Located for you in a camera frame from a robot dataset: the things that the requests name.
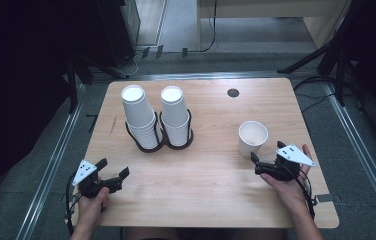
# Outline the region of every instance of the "wooden tabletop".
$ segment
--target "wooden tabletop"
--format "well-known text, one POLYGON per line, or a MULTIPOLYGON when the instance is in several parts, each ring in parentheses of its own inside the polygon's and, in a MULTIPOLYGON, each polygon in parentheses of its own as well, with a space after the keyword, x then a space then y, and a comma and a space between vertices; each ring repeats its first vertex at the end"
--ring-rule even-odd
MULTIPOLYGON (((238 128, 248 120, 263 123, 269 139, 258 152, 264 162, 275 159, 278 140, 306 143, 317 167, 309 172, 313 195, 328 188, 301 115, 291 83, 285 78, 224 80, 159 80, 113 82, 106 93, 85 159, 107 158, 102 179, 130 175, 123 189, 110 195, 105 226, 289 228, 292 222, 272 187, 254 174, 254 164, 238 152, 238 128), (144 88, 157 113, 160 92, 180 87, 192 113, 194 141, 184 150, 164 146, 144 153, 125 129, 121 101, 124 87, 144 88), (238 97, 230 97, 237 89, 238 97)), ((315 206, 320 228, 335 228, 339 220, 332 202, 315 206)))

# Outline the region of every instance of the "white paper cup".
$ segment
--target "white paper cup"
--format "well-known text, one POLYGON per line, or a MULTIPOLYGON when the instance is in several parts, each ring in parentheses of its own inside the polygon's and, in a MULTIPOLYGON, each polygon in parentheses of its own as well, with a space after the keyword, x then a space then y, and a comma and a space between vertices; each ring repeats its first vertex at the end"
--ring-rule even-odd
POLYGON ((121 93, 126 121, 132 127, 145 127, 154 118, 154 110, 144 89, 138 85, 125 87, 121 93))
POLYGON ((184 93, 177 86, 165 87, 161 92, 162 119, 171 127, 182 126, 189 118, 184 93))
POLYGON ((269 137, 266 127, 256 121, 247 121, 241 124, 238 130, 238 135, 238 151, 242 156, 249 159, 251 157, 251 152, 257 153, 269 137))
POLYGON ((171 127, 163 120, 163 129, 166 131, 167 137, 169 139, 170 144, 173 146, 179 147, 183 146, 188 142, 187 134, 189 132, 189 138, 191 138, 191 128, 188 129, 189 123, 189 114, 187 112, 188 119, 185 123, 179 127, 171 127))
POLYGON ((141 145, 144 149, 153 149, 159 145, 159 143, 163 139, 163 135, 160 131, 159 125, 157 123, 156 125, 156 132, 157 136, 159 138, 159 141, 157 142, 156 134, 154 131, 154 124, 152 124, 149 129, 143 129, 142 131, 139 131, 135 128, 132 128, 129 125, 129 129, 134 135, 135 139, 138 141, 138 143, 141 145))

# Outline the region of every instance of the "hand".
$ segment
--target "hand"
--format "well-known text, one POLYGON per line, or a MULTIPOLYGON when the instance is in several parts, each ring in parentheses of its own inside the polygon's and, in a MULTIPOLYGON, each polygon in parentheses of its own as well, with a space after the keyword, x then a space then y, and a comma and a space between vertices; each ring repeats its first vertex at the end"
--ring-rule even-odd
POLYGON ((79 219, 71 239, 89 239, 101 223, 101 209, 108 205, 110 190, 103 187, 98 195, 89 199, 79 199, 79 219))
MULTIPOLYGON (((304 154, 311 159, 309 148, 306 144, 302 146, 304 154)), ((309 172, 310 166, 302 165, 300 171, 300 176, 298 180, 303 183, 306 179, 307 173, 309 172)), ((276 192, 279 195, 279 198, 282 200, 282 203, 290 211, 291 214, 296 213, 297 211, 303 211, 304 208, 307 210, 306 199, 304 198, 303 191, 295 181, 295 179, 284 182, 274 179, 272 176, 263 173, 260 174, 260 177, 270 186, 275 188, 276 192)))

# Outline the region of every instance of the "electrical cable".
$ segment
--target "electrical cable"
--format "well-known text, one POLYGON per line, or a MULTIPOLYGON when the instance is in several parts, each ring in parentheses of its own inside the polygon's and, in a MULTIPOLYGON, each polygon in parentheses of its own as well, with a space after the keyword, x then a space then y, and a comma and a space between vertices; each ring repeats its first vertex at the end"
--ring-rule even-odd
POLYGON ((139 52, 139 53, 137 53, 137 54, 135 54, 135 56, 132 58, 133 61, 134 61, 134 63, 135 63, 135 66, 136 66, 135 71, 133 71, 132 73, 124 73, 124 72, 120 71, 119 69, 121 69, 123 66, 120 67, 119 69, 118 69, 118 68, 115 68, 115 70, 116 70, 117 72, 119 72, 119 73, 125 75, 125 76, 132 76, 132 75, 134 75, 136 72, 138 72, 138 69, 139 69, 138 63, 136 62, 136 59, 135 59, 135 58, 136 58, 138 55, 140 55, 140 54, 142 54, 142 51, 139 52))
POLYGON ((306 189, 306 187, 301 184, 301 182, 298 180, 298 176, 294 175, 286 166, 281 165, 289 174, 291 174, 292 177, 294 177, 294 180, 297 182, 297 184, 300 186, 301 190, 303 191, 304 198, 307 202, 307 207, 309 208, 309 213, 312 219, 315 219, 315 210, 313 209, 313 203, 311 198, 311 193, 309 193, 306 189))
POLYGON ((330 97, 330 96, 334 96, 334 95, 335 95, 335 93, 331 93, 331 94, 329 94, 329 95, 324 96, 324 97, 323 97, 321 100, 319 100, 318 102, 315 102, 315 103, 309 105, 308 107, 306 107, 305 109, 301 110, 301 113, 304 113, 305 111, 309 110, 310 108, 312 108, 312 107, 318 105, 319 103, 323 102, 323 101, 324 101, 325 99, 327 99, 328 97, 330 97))
POLYGON ((67 229, 69 230, 69 233, 70 233, 70 236, 72 236, 73 234, 73 224, 72 224, 72 212, 71 212, 71 208, 69 207, 69 189, 70 189, 70 183, 72 182, 73 178, 76 176, 76 171, 74 173, 72 173, 69 177, 69 179, 67 180, 67 184, 66 184, 66 217, 67 217, 67 229))
POLYGON ((213 44, 215 43, 215 40, 216 40, 216 10, 217 10, 217 0, 215 0, 214 10, 213 10, 213 40, 212 40, 212 43, 206 49, 203 49, 203 50, 200 50, 200 51, 188 51, 188 52, 190 52, 190 53, 195 53, 195 52, 203 53, 203 52, 207 52, 213 46, 213 44))
MULTIPOLYGON (((295 85, 293 87, 293 90, 294 92, 300 88, 303 84, 305 83, 312 83, 312 82, 331 82, 331 83, 335 83, 336 82, 336 79, 333 78, 333 77, 325 77, 325 76, 314 76, 314 77, 309 77, 309 78, 306 78, 304 80, 302 80, 300 83, 298 83, 297 85, 295 85)), ((344 96, 351 96, 353 95, 354 93, 354 86, 355 84, 354 83, 344 83, 343 84, 345 87, 347 87, 348 89, 350 89, 351 93, 350 94, 344 94, 344 96)), ((333 94, 329 94, 329 95, 326 95, 326 96, 317 96, 317 97, 314 97, 314 96, 310 96, 310 95, 307 95, 307 94, 302 94, 302 93, 295 93, 296 95, 298 96, 303 96, 303 97, 308 97, 308 98, 312 98, 312 99, 317 99, 317 98, 322 98, 320 101, 316 102, 316 103, 313 103, 311 104, 310 106, 306 107, 305 109, 303 109, 301 112, 304 113, 305 111, 309 110, 310 108, 318 105, 319 103, 323 102, 325 99, 327 99, 328 97, 330 96, 333 96, 335 95, 335 93, 333 94)))
POLYGON ((303 170, 300 169, 300 171, 304 174, 304 176, 306 177, 306 180, 307 180, 307 183, 308 183, 308 186, 309 186, 309 189, 308 189, 308 192, 309 192, 309 197, 312 198, 312 184, 310 183, 310 179, 309 177, 307 176, 307 174, 305 172, 303 172, 303 170))
POLYGON ((72 206, 70 206, 70 212, 72 212, 73 211, 73 209, 75 208, 75 205, 76 205, 76 203, 78 203, 79 202, 79 199, 81 199, 81 197, 82 197, 82 195, 81 194, 79 194, 79 196, 76 198, 76 200, 75 201, 73 201, 73 203, 72 203, 72 206))

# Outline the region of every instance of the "cup stack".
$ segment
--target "cup stack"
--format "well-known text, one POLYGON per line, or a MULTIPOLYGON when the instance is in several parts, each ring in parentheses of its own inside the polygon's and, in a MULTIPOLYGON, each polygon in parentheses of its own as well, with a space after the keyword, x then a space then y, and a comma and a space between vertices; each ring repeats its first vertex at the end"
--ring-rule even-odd
POLYGON ((130 85, 122 90, 121 96, 126 123, 137 142, 144 149, 156 148, 163 135, 144 89, 138 85, 130 85))
POLYGON ((175 147, 184 146, 191 138, 190 115, 182 90, 177 86, 168 86, 161 92, 161 121, 169 143, 175 147))

